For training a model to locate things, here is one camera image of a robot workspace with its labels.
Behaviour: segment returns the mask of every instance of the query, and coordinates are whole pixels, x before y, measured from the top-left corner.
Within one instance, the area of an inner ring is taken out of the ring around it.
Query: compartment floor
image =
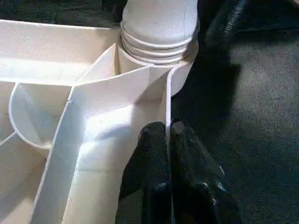
[[[0,201],[0,224],[29,223],[45,164],[44,160],[37,165],[31,174]]]

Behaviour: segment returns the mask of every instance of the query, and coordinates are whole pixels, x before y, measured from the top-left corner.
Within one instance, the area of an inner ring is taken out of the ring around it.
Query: plastic compartment
[[[0,223],[29,223],[45,159],[14,133],[0,144]]]
[[[166,73],[150,77],[151,68],[145,67],[74,87],[49,156],[32,224],[45,220],[49,224],[61,220],[63,224],[114,223],[122,172],[140,130],[153,121],[165,122]],[[164,90],[159,96],[149,92],[161,83]]]
[[[145,66],[145,63],[138,62],[129,56],[125,50],[120,47],[120,42],[118,44],[115,43],[95,61],[77,83],[99,81]]]
[[[9,116],[18,135],[28,144],[50,149],[71,87],[17,84],[9,103]]]
[[[14,132],[8,115],[9,96],[13,88],[14,83],[0,82],[0,143]]]
[[[2,80],[74,83],[119,38],[119,29],[0,20]]]

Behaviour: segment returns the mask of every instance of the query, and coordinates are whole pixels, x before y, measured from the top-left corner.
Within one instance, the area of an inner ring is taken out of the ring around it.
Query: dark fabric
[[[226,55],[199,53],[172,115],[222,166],[244,223],[296,223],[299,30],[235,39]]]
[[[119,26],[127,0],[0,0],[0,19],[78,26]]]

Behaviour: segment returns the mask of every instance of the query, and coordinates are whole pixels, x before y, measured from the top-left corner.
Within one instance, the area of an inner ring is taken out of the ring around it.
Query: plastic divider
[[[60,224],[75,171],[86,119],[75,101],[68,101],[59,121],[42,177],[31,224]]]
[[[119,38],[120,29],[0,20],[0,76],[74,83]]]
[[[82,77],[78,79],[77,83],[99,81],[145,66],[146,64],[140,64],[136,60],[131,60],[129,55],[115,43],[92,64]]]
[[[9,116],[18,135],[28,144],[50,149],[71,87],[17,84],[9,103]]]

